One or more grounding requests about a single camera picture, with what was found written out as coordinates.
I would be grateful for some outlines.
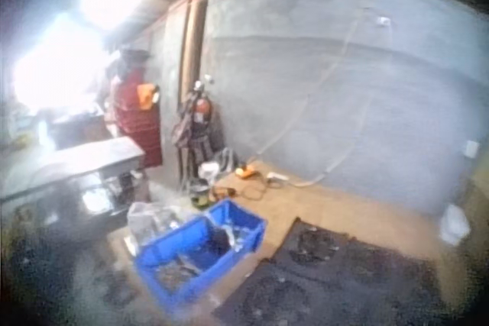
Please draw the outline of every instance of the white cable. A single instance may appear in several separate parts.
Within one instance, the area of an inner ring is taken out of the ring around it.
[[[392,48],[392,45],[393,45],[391,22],[389,22],[387,24],[387,27],[389,28],[389,46],[390,46],[390,49],[391,49]],[[392,66],[392,51],[389,53],[389,58],[387,59],[386,65],[387,65],[387,68],[386,68],[387,71],[390,70],[390,68]],[[294,183],[294,182],[289,181],[289,184],[290,185],[292,185],[294,187],[297,187],[297,188],[302,188],[302,187],[308,187],[308,186],[315,185],[316,183],[319,183],[319,182],[323,181],[324,178],[331,171],[333,171],[337,166],[339,166],[340,164],[342,164],[349,157],[349,155],[351,154],[351,152],[353,151],[353,149],[355,148],[355,146],[356,146],[356,144],[358,142],[358,137],[360,137],[361,134],[363,133],[363,130],[364,130],[364,127],[365,127],[365,121],[367,120],[367,113],[368,113],[368,110],[370,109],[370,106],[371,106],[373,100],[374,100],[374,93],[371,93],[371,96],[370,96],[370,98],[368,100],[368,103],[367,103],[367,107],[365,108],[364,113],[362,114],[362,117],[361,117],[361,122],[360,122],[360,127],[358,129],[357,139],[351,143],[350,147],[345,151],[345,153],[342,154],[332,164],[330,164],[329,166],[327,166],[314,179],[312,179],[310,181],[306,181],[306,182],[300,182],[300,183]]]
[[[311,95],[313,95],[313,93],[319,87],[321,87],[325,82],[328,81],[329,77],[331,77],[331,75],[336,70],[336,68],[338,67],[338,65],[345,58],[346,52],[348,51],[348,46],[349,46],[350,41],[351,41],[351,38],[355,34],[355,31],[358,28],[358,24],[360,23],[360,20],[363,17],[363,12],[364,12],[364,9],[363,8],[360,8],[360,14],[351,23],[350,30],[347,33],[347,36],[345,38],[345,41],[343,42],[342,49],[340,50],[340,53],[337,56],[337,60],[326,70],[325,75],[321,79],[319,79],[319,81],[307,93],[306,98],[303,100],[303,103],[298,108],[298,111],[289,120],[289,122],[285,125],[285,127],[279,132],[279,134],[277,134],[273,139],[271,139],[267,144],[265,144],[261,149],[259,149],[257,151],[256,156],[250,158],[248,160],[248,162],[251,162],[255,158],[261,156],[266,150],[268,150],[270,147],[272,147],[273,145],[275,145],[275,143],[278,142],[295,125],[295,123],[297,123],[297,121],[300,119],[300,117],[302,116],[302,114],[306,110],[307,105],[309,104],[309,99],[310,99]]]

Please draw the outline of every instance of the wooden floor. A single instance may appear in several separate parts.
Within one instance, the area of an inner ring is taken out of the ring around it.
[[[264,175],[272,170],[280,173],[262,162],[255,162],[253,167]],[[258,180],[242,180],[234,174],[222,179],[219,186],[235,188],[238,193],[245,190],[245,195],[250,197],[258,197],[256,189],[263,188]],[[261,259],[274,254],[296,217],[332,231],[347,232],[370,244],[398,250],[408,257],[434,261],[442,297],[454,310],[463,307],[469,296],[471,278],[463,256],[440,241],[438,225],[430,218],[321,186],[299,189],[287,185],[268,189],[259,201],[242,196],[235,201],[267,220],[264,242],[257,253],[241,261],[189,310],[187,316],[193,315],[191,324],[219,324],[211,311],[225,301]]]

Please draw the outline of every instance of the white container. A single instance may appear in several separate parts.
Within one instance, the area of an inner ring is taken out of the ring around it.
[[[458,246],[471,231],[470,224],[464,211],[456,205],[450,204],[440,220],[439,236],[447,244]]]

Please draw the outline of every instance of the orange object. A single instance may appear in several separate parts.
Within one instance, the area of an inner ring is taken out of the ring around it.
[[[258,171],[253,169],[251,166],[243,166],[237,168],[235,173],[240,179],[249,179],[250,177],[257,175]]]
[[[138,86],[139,107],[141,110],[151,110],[153,107],[153,95],[156,86],[146,83]]]

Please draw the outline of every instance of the wooden post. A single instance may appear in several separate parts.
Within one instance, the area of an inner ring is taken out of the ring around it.
[[[207,0],[189,0],[188,7],[180,64],[179,105],[185,101],[185,97],[193,88],[193,83],[199,78]],[[186,153],[181,149],[178,150],[178,168],[181,182],[186,179],[188,158]]]

